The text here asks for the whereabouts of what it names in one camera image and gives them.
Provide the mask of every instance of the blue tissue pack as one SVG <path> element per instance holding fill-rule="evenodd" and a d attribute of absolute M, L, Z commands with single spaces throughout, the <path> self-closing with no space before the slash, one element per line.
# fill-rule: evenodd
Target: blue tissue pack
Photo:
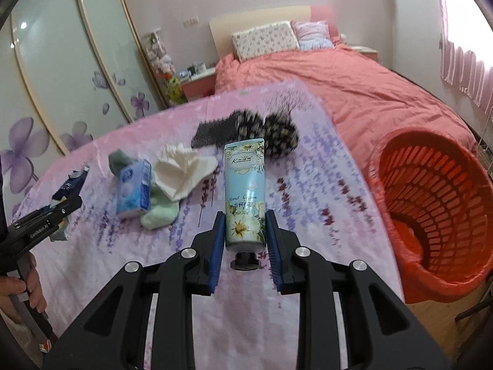
<path fill-rule="evenodd" d="M 116 215 L 119 218 L 134 218 L 149 210 L 151 164 L 139 160 L 126 166 L 118 177 L 118 200 Z"/>

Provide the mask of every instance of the mint green sock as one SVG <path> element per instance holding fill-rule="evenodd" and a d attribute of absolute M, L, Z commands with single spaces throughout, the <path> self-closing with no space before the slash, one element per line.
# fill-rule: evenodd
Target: mint green sock
<path fill-rule="evenodd" d="M 170 225 L 178 217 L 179 202 L 172 202 L 164 192 L 152 183 L 150 210 L 141 217 L 144 228 L 152 230 Z"/>
<path fill-rule="evenodd" d="M 130 157 L 122 149 L 115 150 L 108 156 L 109 169 L 117 178 L 120 176 L 120 171 L 126 166 L 137 161 L 135 158 Z"/>

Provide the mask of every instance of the person's hand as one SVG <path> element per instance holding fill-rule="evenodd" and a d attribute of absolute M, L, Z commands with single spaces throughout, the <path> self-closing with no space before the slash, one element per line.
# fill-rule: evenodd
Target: person's hand
<path fill-rule="evenodd" d="M 30 293 L 29 305 L 39 313 L 46 310 L 46 299 L 43 296 L 43 289 L 39 281 L 39 274 L 36 271 L 36 259 L 29 253 L 31 271 L 26 282 L 12 277 L 0 277 L 0 295 L 18 295 L 23 293 L 26 288 Z"/>

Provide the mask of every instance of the headboard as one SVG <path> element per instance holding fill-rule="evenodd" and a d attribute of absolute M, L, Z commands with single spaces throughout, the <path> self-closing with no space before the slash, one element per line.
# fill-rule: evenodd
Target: headboard
<path fill-rule="evenodd" d="M 327 5 L 296 5 L 292 7 L 266 8 L 214 18 L 209 22 L 219 58 L 235 53 L 231 34 L 251 27 L 259 27 L 279 21 L 323 21 L 329 23 L 331 37 L 338 36 L 332 9 Z"/>

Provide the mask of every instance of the light switch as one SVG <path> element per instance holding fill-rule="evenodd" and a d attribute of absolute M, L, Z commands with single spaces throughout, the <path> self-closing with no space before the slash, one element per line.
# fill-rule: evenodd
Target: light switch
<path fill-rule="evenodd" d="M 183 26 L 184 27 L 192 27 L 194 25 L 197 25 L 198 23 L 199 23 L 199 17 L 189 18 L 189 19 L 185 19 L 185 21 L 183 21 Z"/>

